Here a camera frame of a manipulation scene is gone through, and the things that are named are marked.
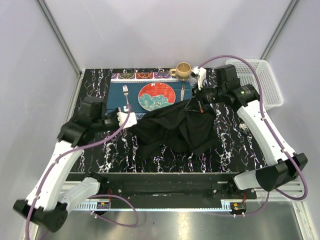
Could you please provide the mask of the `black button shirt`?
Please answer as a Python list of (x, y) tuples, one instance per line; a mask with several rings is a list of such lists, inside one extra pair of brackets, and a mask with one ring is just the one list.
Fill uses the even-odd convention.
[(137, 138), (138, 152), (143, 160), (158, 157), (161, 145), (175, 153), (192, 152), (200, 156), (220, 141), (214, 127), (215, 111), (185, 111), (189, 100), (153, 110), (145, 114), (128, 131)]

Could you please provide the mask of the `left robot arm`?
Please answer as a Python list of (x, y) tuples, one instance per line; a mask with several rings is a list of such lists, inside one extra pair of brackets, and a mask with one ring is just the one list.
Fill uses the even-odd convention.
[(25, 217), (25, 230), (30, 223), (55, 233), (68, 214), (86, 199), (103, 198), (108, 193), (108, 179), (98, 173), (87, 173), (81, 182), (65, 193), (62, 187), (76, 160), (86, 149), (110, 141), (121, 130), (137, 123), (131, 107), (107, 112), (104, 100), (85, 97), (61, 128), (53, 154), (39, 181), (25, 199), (18, 199), (13, 209)]

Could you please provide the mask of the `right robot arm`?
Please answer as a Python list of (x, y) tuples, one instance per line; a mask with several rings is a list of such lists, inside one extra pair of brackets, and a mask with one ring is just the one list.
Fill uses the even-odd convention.
[(236, 199), (253, 188), (270, 192), (295, 180), (308, 159), (304, 153), (297, 154), (281, 136), (257, 90), (251, 84), (241, 85), (234, 65), (217, 67), (214, 73), (214, 88), (204, 86), (207, 71), (203, 67), (194, 67), (189, 74), (197, 111), (204, 113), (209, 104), (215, 103), (231, 106), (251, 131), (266, 162), (263, 168), (236, 175), (227, 185), (228, 195)]

